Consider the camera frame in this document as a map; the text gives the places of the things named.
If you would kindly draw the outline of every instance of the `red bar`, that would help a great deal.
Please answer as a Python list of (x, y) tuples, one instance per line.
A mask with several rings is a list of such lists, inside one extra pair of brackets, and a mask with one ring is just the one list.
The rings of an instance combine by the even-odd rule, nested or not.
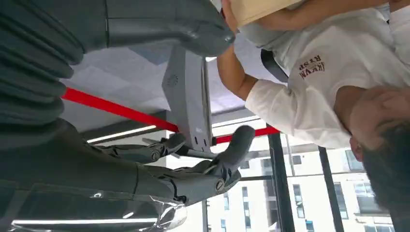
[(94, 97), (92, 95), (72, 88), (67, 88), (67, 92), (62, 98), (92, 108), (104, 110), (118, 116), (126, 117), (131, 120), (142, 122), (148, 125), (153, 125), (164, 130), (178, 132), (178, 126), (169, 123), (165, 120), (161, 120), (151, 115), (147, 115), (136, 110), (130, 109), (128, 107), (118, 105), (116, 103), (109, 102), (101, 98)]
[[(267, 128), (256, 130), (255, 137), (264, 136), (268, 134), (276, 134), (276, 133), (280, 133), (280, 131), (278, 131), (276, 128), (273, 128), (273, 127), (267, 127)], [(217, 137), (217, 144), (227, 143), (231, 139), (232, 139), (232, 135), (224, 135), (221, 137)]]

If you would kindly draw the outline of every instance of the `cardboard box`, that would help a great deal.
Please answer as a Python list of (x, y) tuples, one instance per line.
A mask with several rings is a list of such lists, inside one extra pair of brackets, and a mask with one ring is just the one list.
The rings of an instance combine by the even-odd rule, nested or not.
[(300, 2), (301, 0), (231, 0), (239, 26)]

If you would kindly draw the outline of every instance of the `man's hand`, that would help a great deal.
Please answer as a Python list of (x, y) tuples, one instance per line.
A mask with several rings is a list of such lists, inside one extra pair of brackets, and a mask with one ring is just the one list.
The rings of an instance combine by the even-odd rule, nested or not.
[(231, 0), (222, 0), (222, 13), (229, 29), (236, 35), (238, 32), (238, 21), (235, 18), (231, 8)]

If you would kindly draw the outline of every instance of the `gray robot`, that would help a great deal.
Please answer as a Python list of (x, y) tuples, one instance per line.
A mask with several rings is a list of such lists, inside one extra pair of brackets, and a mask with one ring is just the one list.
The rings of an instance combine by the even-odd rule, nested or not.
[[(150, 146), (86, 143), (59, 118), (59, 79), (72, 76), (70, 65), (83, 54), (106, 47), (173, 43), (186, 70), (194, 67), (187, 56), (200, 57), (195, 64), (203, 68), (202, 57), (220, 55), (233, 41), (208, 0), (0, 1), (0, 231), (160, 232), (181, 224), (186, 206), (228, 191), (254, 130), (239, 128), (218, 155), (210, 143), (197, 150), (195, 133), (209, 131), (206, 69), (179, 81), (200, 83), (205, 105), (185, 104), (187, 113), (177, 116), (183, 133)], [(168, 100), (175, 108), (177, 98)], [(204, 122), (183, 123), (193, 108), (203, 109), (196, 114)], [(213, 159), (177, 170), (144, 165), (173, 153)]]

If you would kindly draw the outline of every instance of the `man's arm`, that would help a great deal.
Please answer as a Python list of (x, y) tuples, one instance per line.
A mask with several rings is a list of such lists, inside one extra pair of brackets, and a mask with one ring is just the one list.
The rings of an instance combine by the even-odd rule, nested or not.
[(283, 9), (257, 20), (270, 30), (299, 30), (337, 14), (380, 6), (388, 0), (307, 0), (300, 7)]
[(395, 12), (410, 5), (410, 0), (390, 0), (390, 11)]
[(245, 73), (235, 55), (234, 46), (218, 57), (218, 71), (223, 85), (244, 101), (258, 81), (255, 77)]

